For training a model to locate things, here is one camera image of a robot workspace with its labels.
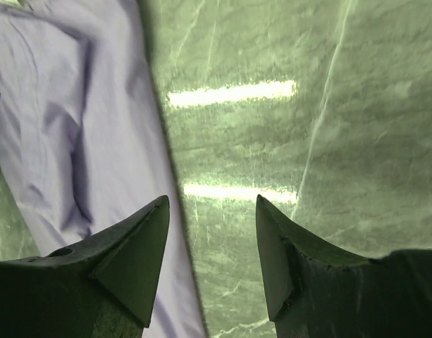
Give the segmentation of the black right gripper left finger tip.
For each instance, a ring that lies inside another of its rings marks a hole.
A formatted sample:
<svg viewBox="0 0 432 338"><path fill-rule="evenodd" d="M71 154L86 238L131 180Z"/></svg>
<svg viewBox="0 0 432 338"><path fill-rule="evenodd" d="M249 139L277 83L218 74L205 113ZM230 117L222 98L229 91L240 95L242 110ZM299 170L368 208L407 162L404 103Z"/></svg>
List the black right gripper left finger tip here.
<svg viewBox="0 0 432 338"><path fill-rule="evenodd" d="M169 200L160 196L48 256L0 261L0 337L140 337L168 229Z"/></svg>

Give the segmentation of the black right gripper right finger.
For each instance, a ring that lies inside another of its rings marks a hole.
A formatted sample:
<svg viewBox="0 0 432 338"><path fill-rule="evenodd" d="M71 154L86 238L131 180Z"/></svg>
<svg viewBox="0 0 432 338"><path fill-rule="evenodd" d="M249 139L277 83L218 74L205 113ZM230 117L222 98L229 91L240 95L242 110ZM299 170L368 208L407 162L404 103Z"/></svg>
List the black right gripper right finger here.
<svg viewBox="0 0 432 338"><path fill-rule="evenodd" d="M367 258L256 202L269 320L279 337L432 337L432 249Z"/></svg>

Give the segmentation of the lavender t shirt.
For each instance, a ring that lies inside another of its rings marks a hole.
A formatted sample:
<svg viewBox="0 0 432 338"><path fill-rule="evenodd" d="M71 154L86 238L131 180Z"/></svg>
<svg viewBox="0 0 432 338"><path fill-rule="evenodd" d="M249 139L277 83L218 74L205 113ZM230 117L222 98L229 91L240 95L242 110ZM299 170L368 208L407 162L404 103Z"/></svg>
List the lavender t shirt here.
<svg viewBox="0 0 432 338"><path fill-rule="evenodd" d="M42 255L170 201L146 337L204 337L136 1L0 1L0 166Z"/></svg>

